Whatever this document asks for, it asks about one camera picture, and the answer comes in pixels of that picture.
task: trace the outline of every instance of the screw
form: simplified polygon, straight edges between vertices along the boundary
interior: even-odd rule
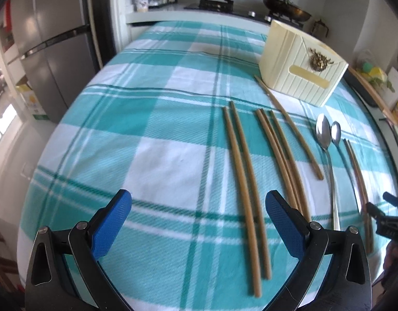
[[[44,234],[45,232],[47,232],[47,230],[48,230],[47,226],[40,227],[39,230],[38,230],[38,233],[39,234]]]
[[[311,229],[319,230],[319,229],[321,229],[321,224],[319,224],[316,221],[313,221],[313,222],[310,222],[310,227],[311,227]]]
[[[351,226],[349,227],[349,230],[350,230],[350,232],[351,232],[352,234],[358,234],[358,233],[359,233],[359,230],[358,230],[355,226],[353,226],[353,225],[351,225]]]
[[[85,229],[87,226],[88,226],[88,222],[86,222],[86,221],[81,221],[81,222],[78,222],[78,223],[76,224],[76,228],[79,229],[79,230],[83,230],[83,229]]]

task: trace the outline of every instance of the chopsticks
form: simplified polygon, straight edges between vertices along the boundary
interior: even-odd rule
[[[269,143],[277,160],[278,167],[280,169],[282,178],[284,180],[285,190],[287,191],[288,202],[292,208],[298,209],[297,202],[294,196],[293,187],[291,185],[291,180],[287,172],[285,158],[281,155],[282,150],[279,148],[280,146],[278,146],[275,141],[274,134],[272,133],[273,129],[271,123],[268,121],[267,115],[264,113],[262,109],[256,110],[255,113],[258,116],[258,119],[260,120],[262,128],[264,129],[265,135],[269,140]]]
[[[280,126],[278,119],[275,117],[274,111],[271,110],[269,114],[271,115],[272,120],[274,121],[280,139],[282,141],[282,144],[285,148],[285,152],[288,156],[289,167],[291,169],[292,177],[294,178],[294,182],[296,185],[296,188],[294,187],[294,189],[296,189],[296,191],[294,191],[294,194],[297,200],[297,205],[299,206],[300,212],[305,217],[305,219],[307,221],[311,221],[311,215],[310,215],[310,210],[308,208],[307,197],[305,196],[303,182],[301,181],[300,172],[298,171],[293,152],[291,151],[290,145],[288,144],[287,138],[285,137],[284,131],[282,130],[282,127]]]
[[[368,203],[369,199],[367,196],[366,185],[364,183],[363,175],[361,173],[361,169],[359,166],[359,162],[357,161],[356,155],[354,154],[354,150],[352,144],[349,140],[343,139],[345,143],[347,153],[349,154],[350,161],[353,166],[354,175],[356,177],[357,185],[359,187],[360,192],[360,200],[361,200],[361,210],[363,215],[364,229],[365,229],[365,248],[366,254],[370,254],[373,252],[373,226],[371,217],[368,215],[366,211],[366,203]]]
[[[268,94],[268,96],[271,98],[271,101],[275,105],[275,107],[281,111],[282,115],[285,117],[287,120],[287,123],[291,126],[293,129],[295,135],[297,136],[298,140],[300,141],[301,145],[303,146],[303,149],[305,150],[305,153],[307,154],[308,158],[310,159],[311,166],[314,169],[314,172],[316,173],[317,177],[319,180],[323,180],[324,176],[320,170],[320,166],[318,165],[316,158],[314,158],[314,155],[312,154],[310,148],[308,147],[307,143],[305,142],[304,137],[301,135],[300,131],[288,115],[288,113],[285,111],[285,109],[282,107],[281,103],[278,101],[277,98],[272,94],[271,90],[269,90],[268,86],[256,75],[254,75],[254,78],[256,81],[260,84],[261,88]]]
[[[252,167],[251,154],[249,153],[249,148],[245,138],[244,130],[242,128],[241,121],[239,119],[239,115],[238,112],[236,111],[235,104],[233,101],[231,101],[231,109],[233,117],[235,119],[236,127],[238,129],[239,140],[242,145],[243,156],[248,171],[248,179],[251,186],[252,196],[254,197],[254,207],[256,210],[256,217],[258,219],[258,224],[260,225],[260,238],[262,244],[262,262],[264,264],[264,275],[266,279],[271,279],[272,271],[271,271],[271,260],[269,257],[269,248],[267,242],[267,232],[265,230],[265,220],[264,220],[264,215],[262,214],[262,205],[260,203],[260,196],[258,193],[258,186],[256,184],[254,168]]]
[[[238,142],[236,141],[235,132],[227,111],[227,107],[223,108],[223,114],[226,120],[227,133],[232,147],[233,161],[239,182],[239,191],[244,205],[245,225],[248,234],[248,246],[251,257],[252,281],[254,286],[254,296],[260,298],[262,296],[261,284],[261,268],[260,258],[258,254],[258,244],[256,242],[256,233],[254,227],[254,218],[252,216],[251,200],[249,198],[248,185],[245,177],[245,170],[242,164],[241,153],[239,151]]]

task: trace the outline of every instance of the wok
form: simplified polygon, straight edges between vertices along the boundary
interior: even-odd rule
[[[311,14],[282,0],[264,0],[264,5],[273,13],[285,15],[298,22],[305,22],[311,17]]]

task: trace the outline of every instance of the kitchen counter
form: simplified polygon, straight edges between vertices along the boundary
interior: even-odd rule
[[[126,22],[131,26],[137,26],[137,24],[145,25],[146,23],[159,21],[207,22],[254,31],[265,35],[269,30],[269,25],[264,22],[213,11],[184,9],[185,6],[183,4],[175,4],[152,9],[145,13],[127,13],[125,16]]]

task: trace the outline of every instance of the spoon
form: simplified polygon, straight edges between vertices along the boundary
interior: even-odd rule
[[[340,230],[339,213],[337,211],[337,201],[334,194],[334,175],[333,175],[333,165],[331,163],[330,153],[328,152],[328,147],[331,143],[331,129],[329,121],[324,114],[320,114],[316,122],[316,138],[320,147],[324,150],[327,155],[327,160],[330,167],[330,186],[331,186],[331,199],[333,207],[333,229]]]
[[[350,168],[349,168],[349,165],[347,164],[346,158],[345,158],[344,154],[341,152],[341,149],[339,146],[340,139],[341,139],[341,128],[340,128],[340,124],[336,121],[331,125],[331,139],[332,139],[333,144],[337,147],[337,151],[339,151],[339,154],[343,161],[343,164],[347,170],[347,173],[349,174],[349,179],[350,179],[350,182],[352,183],[354,197],[355,197],[356,203],[357,203],[357,209],[358,209],[359,213],[361,213],[361,203],[360,203],[359,192],[357,191],[357,188],[354,185],[352,172],[350,171]]]

